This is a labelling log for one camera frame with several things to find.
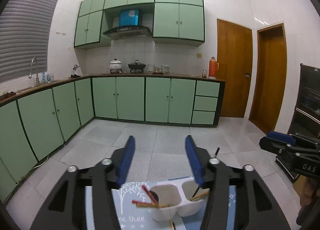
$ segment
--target pot lid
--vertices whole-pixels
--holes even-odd
[[[129,63],[129,64],[130,64],[130,65],[144,65],[144,63],[139,62],[139,60],[135,60],[134,62]]]
[[[112,64],[112,63],[122,63],[122,62],[117,59],[114,59],[114,60],[110,61],[109,63]]]

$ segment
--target blue gripper pad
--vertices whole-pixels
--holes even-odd
[[[198,147],[195,145],[191,135],[188,135],[186,137],[185,148],[190,163],[190,167],[195,178],[195,182],[199,184],[200,187],[202,187],[204,184],[204,173],[206,164],[201,161],[201,157],[199,157],[199,154],[197,152]],[[207,161],[209,160],[209,158],[209,154],[205,155],[205,159]]]
[[[125,180],[127,179],[127,175],[130,169],[135,147],[136,147],[135,139],[131,135],[127,140],[127,143],[123,150],[122,160],[118,165],[118,169],[117,169],[118,179],[116,181],[118,186],[121,186],[122,184],[124,184]]]
[[[292,146],[295,146],[296,144],[296,140],[291,135],[287,135],[284,133],[270,131],[269,133],[267,133],[267,137],[281,141],[281,142],[285,142],[287,144],[291,144]]]

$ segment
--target white tree print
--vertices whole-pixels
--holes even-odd
[[[124,199],[124,195],[127,194],[128,192],[130,194],[137,193],[137,196],[142,198],[143,202],[145,201],[146,196],[145,196],[145,192],[141,188],[142,185],[146,185],[146,187],[149,188],[148,182],[130,182],[130,183],[126,183],[126,184],[122,185],[122,188],[117,190],[117,192],[119,194],[119,197],[120,197],[121,215],[123,215],[123,199]]]

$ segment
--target brown countertop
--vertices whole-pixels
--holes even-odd
[[[196,80],[204,80],[204,81],[214,81],[219,83],[225,83],[224,80],[219,79],[211,79],[211,78],[202,78],[200,76],[192,76],[192,75],[185,75],[185,74],[150,74],[150,73],[122,73],[122,74],[114,74],[114,73],[99,73],[99,74],[86,74],[82,75],[79,78],[66,78],[66,79],[59,79],[49,83],[41,84],[39,86],[33,86],[30,88],[22,89],[17,91],[16,95],[13,95],[9,98],[0,100],[0,106],[3,106],[9,102],[12,102],[16,99],[22,98],[24,96],[30,95],[32,93],[36,93],[39,91],[43,91],[49,88],[53,88],[55,86],[59,86],[65,83],[85,79],[85,78],[92,78],[92,77],[167,77],[167,78],[186,78],[186,79],[196,79]]]

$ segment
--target tiled floor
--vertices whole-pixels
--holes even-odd
[[[292,229],[300,205],[292,183],[274,162],[275,155],[259,148],[264,134],[243,118],[222,117],[217,128],[138,125],[94,120],[64,147],[54,153],[18,189],[7,205],[12,218],[22,229],[29,229],[51,189],[70,165],[94,166],[109,158],[126,143],[136,139],[136,152],[127,178],[131,181],[157,181],[191,175],[184,150],[184,139],[191,134],[199,147],[234,167],[252,164],[270,188]]]

